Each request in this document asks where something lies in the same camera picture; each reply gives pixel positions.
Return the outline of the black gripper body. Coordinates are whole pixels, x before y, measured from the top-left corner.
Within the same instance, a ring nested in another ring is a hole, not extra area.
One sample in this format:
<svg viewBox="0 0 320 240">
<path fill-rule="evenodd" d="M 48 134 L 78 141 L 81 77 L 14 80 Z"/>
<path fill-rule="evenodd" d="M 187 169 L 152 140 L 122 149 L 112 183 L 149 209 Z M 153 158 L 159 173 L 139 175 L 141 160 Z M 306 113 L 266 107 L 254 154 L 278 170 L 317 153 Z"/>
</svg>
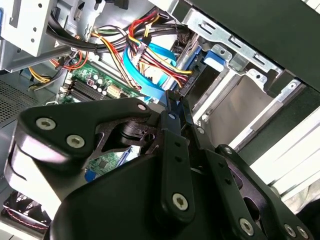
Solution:
<svg viewBox="0 0 320 240">
<path fill-rule="evenodd" d="M 188 157 L 137 159 L 72 192 L 51 240 L 246 240 L 239 217 Z"/>
</svg>

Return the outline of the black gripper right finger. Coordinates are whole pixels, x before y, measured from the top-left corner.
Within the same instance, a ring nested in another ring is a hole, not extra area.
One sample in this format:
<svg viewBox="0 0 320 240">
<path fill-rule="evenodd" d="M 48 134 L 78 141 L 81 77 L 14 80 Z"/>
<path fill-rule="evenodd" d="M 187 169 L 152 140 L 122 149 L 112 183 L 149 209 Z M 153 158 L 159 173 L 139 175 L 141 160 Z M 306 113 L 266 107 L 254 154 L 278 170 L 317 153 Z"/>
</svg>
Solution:
<svg viewBox="0 0 320 240">
<path fill-rule="evenodd" d="M 220 240 L 312 240 L 313 234 L 228 145 L 214 147 L 181 101 L 182 134 L 204 212 Z"/>
</svg>

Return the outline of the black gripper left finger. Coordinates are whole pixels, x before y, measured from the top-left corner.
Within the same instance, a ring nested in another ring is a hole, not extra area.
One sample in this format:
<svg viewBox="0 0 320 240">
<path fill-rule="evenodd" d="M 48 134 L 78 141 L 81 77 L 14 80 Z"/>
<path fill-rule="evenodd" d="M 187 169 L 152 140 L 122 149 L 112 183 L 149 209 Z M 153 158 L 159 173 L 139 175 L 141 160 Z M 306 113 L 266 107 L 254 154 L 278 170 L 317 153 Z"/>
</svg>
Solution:
<svg viewBox="0 0 320 240">
<path fill-rule="evenodd" d="M 5 177 L 54 220 L 74 191 L 140 156 L 188 157 L 179 106 L 137 98 L 29 108 L 17 119 Z"/>
</svg>

